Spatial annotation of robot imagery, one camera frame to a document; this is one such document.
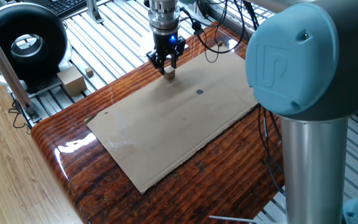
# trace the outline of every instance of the silver metal cylinder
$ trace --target silver metal cylinder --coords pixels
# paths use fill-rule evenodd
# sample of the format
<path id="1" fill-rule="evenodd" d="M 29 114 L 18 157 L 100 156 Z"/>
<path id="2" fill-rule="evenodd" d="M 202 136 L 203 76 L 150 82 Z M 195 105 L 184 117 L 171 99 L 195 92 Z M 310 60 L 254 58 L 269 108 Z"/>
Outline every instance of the silver metal cylinder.
<path id="1" fill-rule="evenodd" d="M 282 118 L 288 224 L 340 224 L 348 118 Z"/>
<path id="2" fill-rule="evenodd" d="M 149 22 L 154 34 L 170 35 L 180 27 L 177 0 L 150 0 Z"/>

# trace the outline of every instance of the vertical metal bar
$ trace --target vertical metal bar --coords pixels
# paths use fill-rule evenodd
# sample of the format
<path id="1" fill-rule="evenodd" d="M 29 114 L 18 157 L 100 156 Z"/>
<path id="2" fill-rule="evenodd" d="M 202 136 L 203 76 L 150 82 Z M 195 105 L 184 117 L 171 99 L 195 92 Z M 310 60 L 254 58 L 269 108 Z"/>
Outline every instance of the vertical metal bar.
<path id="1" fill-rule="evenodd" d="M 26 113 L 34 121 L 38 121 L 40 118 L 35 112 L 34 106 L 30 101 L 29 96 L 25 92 L 23 86 L 21 85 L 15 71 L 12 68 L 12 65 L 7 60 L 2 48 L 0 46 L 0 73 L 5 78 L 6 83 L 11 88 L 12 92 L 15 94 L 18 102 L 21 104 Z"/>
<path id="2" fill-rule="evenodd" d="M 88 7 L 88 10 L 86 12 L 90 16 L 90 18 L 92 18 L 98 24 L 102 23 L 103 19 L 99 14 L 99 9 L 96 0 L 86 0 L 86 6 Z"/>
<path id="3" fill-rule="evenodd" d="M 282 118 L 288 224 L 340 224 L 348 118 Z"/>

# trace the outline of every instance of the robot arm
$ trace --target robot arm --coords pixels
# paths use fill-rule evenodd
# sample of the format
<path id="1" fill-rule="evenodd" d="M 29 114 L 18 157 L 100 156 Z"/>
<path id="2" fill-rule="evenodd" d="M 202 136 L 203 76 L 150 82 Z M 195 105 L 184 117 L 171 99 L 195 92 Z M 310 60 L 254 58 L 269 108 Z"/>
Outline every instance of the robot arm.
<path id="1" fill-rule="evenodd" d="M 186 40 L 178 35 L 180 9 L 177 0 L 150 0 L 149 22 L 154 36 L 154 50 L 146 56 L 160 73 L 164 74 L 164 62 L 171 56 L 171 66 L 177 67 L 177 60 L 183 54 Z"/>

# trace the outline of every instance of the cardboard box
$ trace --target cardboard box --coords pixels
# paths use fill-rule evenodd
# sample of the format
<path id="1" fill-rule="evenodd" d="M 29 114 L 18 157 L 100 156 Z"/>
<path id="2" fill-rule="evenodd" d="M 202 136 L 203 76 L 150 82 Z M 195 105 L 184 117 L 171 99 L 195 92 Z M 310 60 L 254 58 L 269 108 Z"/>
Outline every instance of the cardboard box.
<path id="1" fill-rule="evenodd" d="M 57 76 L 70 96 L 78 95 L 86 90 L 84 77 L 74 66 L 59 72 Z"/>

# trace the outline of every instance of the glossy wooden tabletop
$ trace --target glossy wooden tabletop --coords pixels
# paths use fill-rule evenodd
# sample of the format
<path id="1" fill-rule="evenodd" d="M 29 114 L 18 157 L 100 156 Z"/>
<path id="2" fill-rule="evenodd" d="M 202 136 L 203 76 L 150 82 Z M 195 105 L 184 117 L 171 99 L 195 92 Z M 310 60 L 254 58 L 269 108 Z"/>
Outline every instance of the glossy wooden tabletop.
<path id="1" fill-rule="evenodd" d="M 214 45 L 215 29 L 207 28 L 205 33 L 208 45 Z M 239 38 L 224 27 L 216 36 L 229 48 Z M 189 48 L 180 57 L 178 66 L 205 51 L 195 36 L 186 43 Z M 243 41 L 235 53 L 244 58 L 245 52 Z M 36 145 L 67 195 L 84 220 L 92 224 L 222 223 L 209 215 L 254 218 L 277 193 L 257 131 L 257 110 L 252 110 L 143 195 L 85 126 L 84 119 L 160 76 L 158 70 L 146 63 L 33 128 Z M 273 142 L 277 142 L 271 121 L 268 126 Z M 272 154 L 282 163 L 279 150 Z M 282 185 L 283 175 L 278 172 L 275 175 Z"/>

